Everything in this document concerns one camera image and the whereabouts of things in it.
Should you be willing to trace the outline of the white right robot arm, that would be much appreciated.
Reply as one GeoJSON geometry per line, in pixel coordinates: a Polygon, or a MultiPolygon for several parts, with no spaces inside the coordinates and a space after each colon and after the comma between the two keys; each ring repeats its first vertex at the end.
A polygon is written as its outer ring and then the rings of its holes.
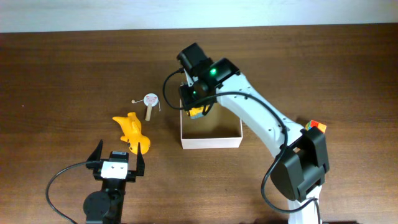
{"type": "Polygon", "coordinates": [[[177,59],[188,78],[180,87],[183,110],[202,108],[207,114],[218,103],[234,113],[274,158],[260,186],[265,203],[288,214],[289,223],[321,223],[319,196],[330,170],[325,133],[284,116],[228,59],[177,59]]]}

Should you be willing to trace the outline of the colourful puzzle cube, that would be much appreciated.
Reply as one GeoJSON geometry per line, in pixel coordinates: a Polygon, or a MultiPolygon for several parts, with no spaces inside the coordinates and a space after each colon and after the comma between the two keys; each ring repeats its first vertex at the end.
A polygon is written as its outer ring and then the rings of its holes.
{"type": "Polygon", "coordinates": [[[310,120],[306,125],[305,129],[309,131],[312,128],[317,128],[319,129],[322,133],[325,133],[327,126],[325,124],[319,123],[318,121],[315,120],[310,120]]]}

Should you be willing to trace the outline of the yellow grey toy truck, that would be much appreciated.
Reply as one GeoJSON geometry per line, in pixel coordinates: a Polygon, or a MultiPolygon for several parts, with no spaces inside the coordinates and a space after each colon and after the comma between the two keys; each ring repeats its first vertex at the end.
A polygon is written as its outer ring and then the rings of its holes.
{"type": "Polygon", "coordinates": [[[206,116],[207,113],[208,113],[209,108],[210,108],[210,105],[201,106],[199,108],[191,108],[189,111],[187,111],[187,115],[191,119],[198,119],[198,118],[201,118],[203,116],[206,116]]]}

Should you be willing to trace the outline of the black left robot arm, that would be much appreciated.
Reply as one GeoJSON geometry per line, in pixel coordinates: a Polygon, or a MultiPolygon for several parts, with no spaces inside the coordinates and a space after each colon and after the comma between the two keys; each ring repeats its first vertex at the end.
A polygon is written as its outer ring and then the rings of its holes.
{"type": "Polygon", "coordinates": [[[129,169],[129,154],[112,151],[108,159],[101,158],[103,141],[87,158],[86,168],[93,171],[95,180],[101,181],[101,190],[87,196],[83,203],[86,223],[121,223],[126,184],[144,176],[145,162],[137,148],[136,169],[129,169]]]}

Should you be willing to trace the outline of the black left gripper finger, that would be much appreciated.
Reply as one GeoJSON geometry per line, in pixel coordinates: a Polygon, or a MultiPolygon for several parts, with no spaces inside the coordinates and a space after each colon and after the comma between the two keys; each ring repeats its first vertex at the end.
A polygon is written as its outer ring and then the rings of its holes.
{"type": "Polygon", "coordinates": [[[95,150],[91,153],[91,155],[87,158],[87,162],[91,161],[100,161],[101,159],[101,153],[102,153],[102,148],[103,148],[103,140],[101,139],[95,148],[95,150]]]}
{"type": "Polygon", "coordinates": [[[137,145],[137,159],[136,159],[136,170],[134,171],[134,175],[136,177],[144,176],[145,172],[145,162],[141,152],[141,144],[138,143],[137,145]]]}

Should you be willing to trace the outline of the pink cardboard box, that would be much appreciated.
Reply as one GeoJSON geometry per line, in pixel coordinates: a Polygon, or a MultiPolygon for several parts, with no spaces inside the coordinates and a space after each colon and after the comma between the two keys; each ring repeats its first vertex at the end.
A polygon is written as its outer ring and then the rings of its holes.
{"type": "Polygon", "coordinates": [[[243,140],[243,124],[217,103],[207,115],[195,119],[181,111],[180,140],[183,149],[238,148],[243,140]]]}

